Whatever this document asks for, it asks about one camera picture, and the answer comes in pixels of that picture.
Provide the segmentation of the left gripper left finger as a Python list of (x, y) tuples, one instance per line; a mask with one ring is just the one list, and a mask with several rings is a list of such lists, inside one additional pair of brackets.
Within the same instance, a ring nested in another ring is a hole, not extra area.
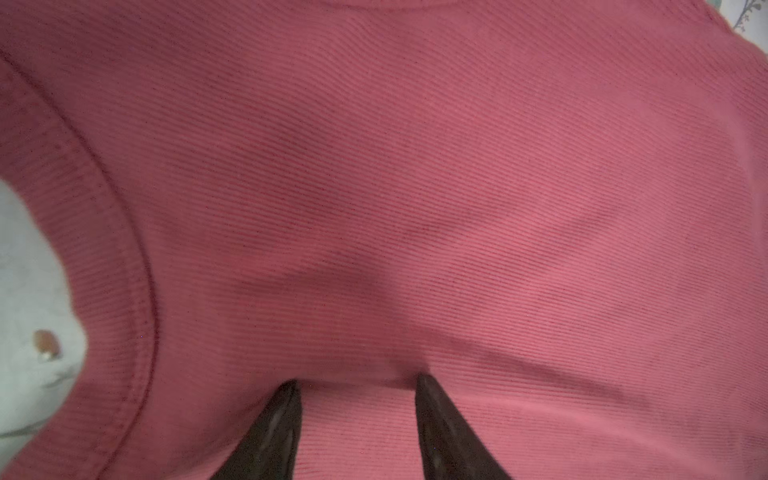
[(291, 480), (301, 435), (296, 380), (280, 385), (212, 480)]

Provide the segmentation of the pink red tank top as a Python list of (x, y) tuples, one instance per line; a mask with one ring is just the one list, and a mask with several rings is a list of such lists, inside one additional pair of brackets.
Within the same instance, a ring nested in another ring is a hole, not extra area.
[(5, 1), (1, 177), (88, 339), (5, 479), (767, 475), (767, 57), (703, 1)]

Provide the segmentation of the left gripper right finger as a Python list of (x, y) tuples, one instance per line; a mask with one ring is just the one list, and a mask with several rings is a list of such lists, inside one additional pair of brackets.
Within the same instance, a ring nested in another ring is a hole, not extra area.
[(415, 409), (425, 479), (512, 479), (432, 375), (418, 376)]

